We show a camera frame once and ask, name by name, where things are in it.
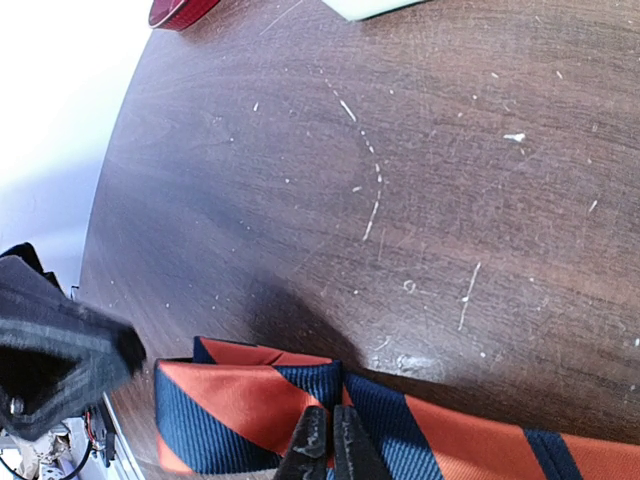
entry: wooden table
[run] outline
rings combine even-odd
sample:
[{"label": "wooden table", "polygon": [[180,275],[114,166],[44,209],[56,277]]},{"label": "wooden table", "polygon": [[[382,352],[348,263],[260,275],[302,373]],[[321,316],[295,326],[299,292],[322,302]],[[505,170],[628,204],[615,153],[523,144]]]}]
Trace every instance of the wooden table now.
[{"label": "wooden table", "polygon": [[[194,335],[256,342],[640,443],[637,5],[435,0],[347,24],[296,1],[225,0],[152,36],[83,299],[151,362]],[[114,403],[148,478],[170,478],[151,370]]]}]

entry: striped tie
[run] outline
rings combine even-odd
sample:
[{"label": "striped tie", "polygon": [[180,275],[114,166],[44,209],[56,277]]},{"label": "striped tie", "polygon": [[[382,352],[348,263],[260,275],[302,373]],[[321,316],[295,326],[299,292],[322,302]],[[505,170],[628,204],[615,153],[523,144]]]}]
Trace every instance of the striped tie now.
[{"label": "striped tie", "polygon": [[193,361],[157,362],[155,386],[160,463],[177,473],[276,468],[307,407],[342,404],[394,480],[640,478],[639,446],[457,413],[326,358],[196,338]]}]

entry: orange stripe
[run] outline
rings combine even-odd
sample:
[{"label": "orange stripe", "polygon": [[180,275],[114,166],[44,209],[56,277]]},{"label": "orange stripe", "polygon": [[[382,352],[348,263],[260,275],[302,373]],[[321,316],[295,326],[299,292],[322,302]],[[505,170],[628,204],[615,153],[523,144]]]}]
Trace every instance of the orange stripe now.
[{"label": "orange stripe", "polygon": [[545,480],[521,428],[405,395],[446,480]]},{"label": "orange stripe", "polygon": [[165,470],[181,475],[193,475],[191,470],[175,453],[169,448],[164,439],[158,435],[158,460]]},{"label": "orange stripe", "polygon": [[308,366],[331,363],[328,358],[289,353],[275,348],[237,345],[207,338],[200,340],[209,355],[219,364]]},{"label": "orange stripe", "polygon": [[562,435],[585,480],[636,480],[640,446]]},{"label": "orange stripe", "polygon": [[316,398],[268,366],[228,367],[160,360],[158,368],[218,421],[283,456],[305,408],[322,407]]}]

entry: white wall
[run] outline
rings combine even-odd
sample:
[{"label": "white wall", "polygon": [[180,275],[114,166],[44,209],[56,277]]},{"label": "white wall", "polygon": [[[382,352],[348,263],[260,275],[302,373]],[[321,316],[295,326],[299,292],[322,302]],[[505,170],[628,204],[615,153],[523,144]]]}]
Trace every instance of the white wall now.
[{"label": "white wall", "polygon": [[148,39],[150,0],[5,2],[0,251],[30,241],[77,285],[104,154]]}]

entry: wire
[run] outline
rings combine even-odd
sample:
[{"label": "wire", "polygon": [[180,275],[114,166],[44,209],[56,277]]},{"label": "wire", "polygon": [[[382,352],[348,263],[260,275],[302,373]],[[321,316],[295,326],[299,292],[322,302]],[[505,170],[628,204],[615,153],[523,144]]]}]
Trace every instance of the wire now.
[{"label": "wire", "polygon": [[[73,472],[71,472],[69,475],[65,477],[62,477],[60,480],[71,480],[82,471],[84,466],[87,464],[87,461],[89,460],[89,455],[91,455],[91,450],[93,450],[92,447],[93,445],[91,444],[91,440],[89,440],[89,442],[87,442],[87,450],[84,452],[84,457],[82,457],[82,460],[80,460],[80,463],[78,464],[78,466],[75,468]],[[30,480],[28,478],[24,478],[23,476],[18,475],[15,471],[11,470],[11,467],[7,465],[7,463],[4,461],[4,459],[1,456],[0,456],[0,463],[2,463],[4,468],[6,468],[9,471],[9,473],[11,473],[11,475],[13,475],[14,479]]]}]

